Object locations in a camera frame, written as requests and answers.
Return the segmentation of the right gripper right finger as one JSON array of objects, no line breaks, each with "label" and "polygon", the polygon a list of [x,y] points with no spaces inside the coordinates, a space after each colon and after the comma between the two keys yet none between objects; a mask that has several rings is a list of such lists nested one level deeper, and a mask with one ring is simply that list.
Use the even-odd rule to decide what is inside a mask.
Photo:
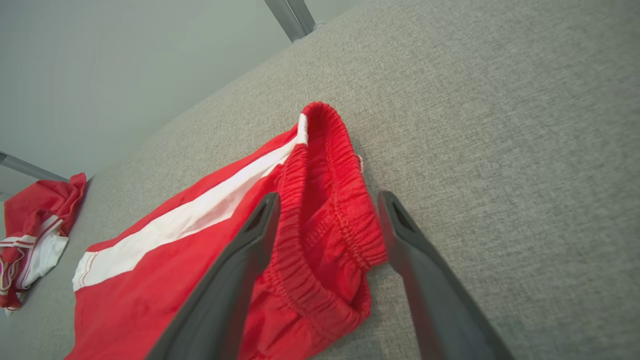
[{"label": "right gripper right finger", "polygon": [[387,259],[403,280],[423,360],[511,360],[514,356],[400,199],[378,194]]}]

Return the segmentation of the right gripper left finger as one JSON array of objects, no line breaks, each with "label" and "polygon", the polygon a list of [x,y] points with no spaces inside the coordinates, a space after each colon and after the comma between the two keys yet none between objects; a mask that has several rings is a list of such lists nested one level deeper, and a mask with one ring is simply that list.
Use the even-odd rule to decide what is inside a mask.
[{"label": "right gripper left finger", "polygon": [[266,194],[201,278],[147,359],[238,358],[254,285],[270,263],[280,214],[279,194]]}]

